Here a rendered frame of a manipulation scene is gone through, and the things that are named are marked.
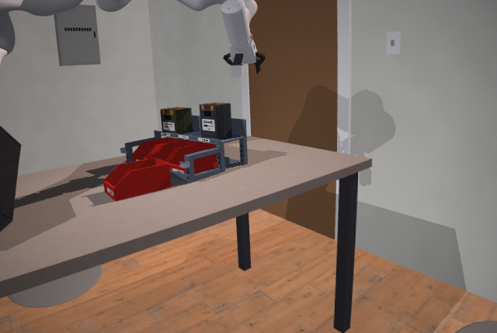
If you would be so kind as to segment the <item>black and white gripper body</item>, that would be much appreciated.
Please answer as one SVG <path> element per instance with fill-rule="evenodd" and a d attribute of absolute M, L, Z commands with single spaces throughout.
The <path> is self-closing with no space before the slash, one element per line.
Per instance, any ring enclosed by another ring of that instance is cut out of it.
<path fill-rule="evenodd" d="M 257 50 L 252 38 L 250 38 L 249 43 L 243 47 L 233 47 L 229 44 L 229 49 L 232 63 L 235 59 L 235 54 L 243 54 L 242 64 L 254 64 L 256 62 L 255 52 L 257 52 Z"/>

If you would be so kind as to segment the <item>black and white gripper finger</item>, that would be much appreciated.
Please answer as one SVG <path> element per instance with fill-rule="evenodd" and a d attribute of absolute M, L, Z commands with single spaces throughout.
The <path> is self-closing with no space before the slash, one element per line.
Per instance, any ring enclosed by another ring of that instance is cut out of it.
<path fill-rule="evenodd" d="M 229 54 L 224 55 L 224 58 L 223 58 L 223 59 L 224 59 L 225 61 L 227 61 L 227 63 L 228 63 L 228 64 L 233 64 L 233 63 L 231 62 L 231 59 L 230 59 L 229 57 L 231 57 L 231 56 L 230 56 L 230 53 L 229 53 Z"/>
<path fill-rule="evenodd" d="M 255 62 L 255 63 L 254 63 L 254 65 L 256 65 L 256 66 L 255 66 L 256 73 L 258 74 L 258 73 L 259 73 L 259 71 L 260 71 L 260 69 L 261 69 L 261 68 L 260 68 L 260 64 L 262 64 L 262 63 L 263 63 L 263 61 L 264 61 L 264 60 L 265 60 L 265 58 L 266 58 L 266 55 L 260 54 L 260 53 L 258 53 L 258 52 L 255 52 L 255 55 L 256 55 L 257 57 L 259 57 L 259 58 L 260 58 L 260 59 L 256 58 L 256 61 L 257 61 L 257 62 Z"/>

